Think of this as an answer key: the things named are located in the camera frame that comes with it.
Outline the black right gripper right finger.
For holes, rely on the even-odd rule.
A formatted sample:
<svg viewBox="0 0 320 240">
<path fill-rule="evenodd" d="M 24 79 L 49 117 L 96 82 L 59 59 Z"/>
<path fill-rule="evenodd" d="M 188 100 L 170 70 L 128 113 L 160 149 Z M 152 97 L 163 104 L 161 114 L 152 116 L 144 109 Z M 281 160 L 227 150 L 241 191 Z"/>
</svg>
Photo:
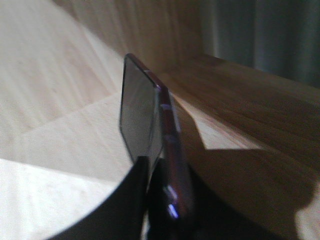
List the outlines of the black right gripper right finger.
<svg viewBox="0 0 320 240">
<path fill-rule="evenodd" d="M 186 163 L 160 158 L 149 188 L 151 240 L 278 240 L 226 204 Z"/>
</svg>

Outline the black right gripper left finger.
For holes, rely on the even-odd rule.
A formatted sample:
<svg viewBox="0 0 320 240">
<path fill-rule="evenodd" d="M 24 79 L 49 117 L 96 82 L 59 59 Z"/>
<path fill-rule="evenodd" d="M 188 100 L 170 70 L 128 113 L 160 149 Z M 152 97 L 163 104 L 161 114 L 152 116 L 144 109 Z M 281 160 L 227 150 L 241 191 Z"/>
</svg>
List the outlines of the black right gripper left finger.
<svg viewBox="0 0 320 240">
<path fill-rule="evenodd" d="M 149 159 L 139 156 L 115 191 L 52 240 L 139 240 L 147 207 Z"/>
</svg>

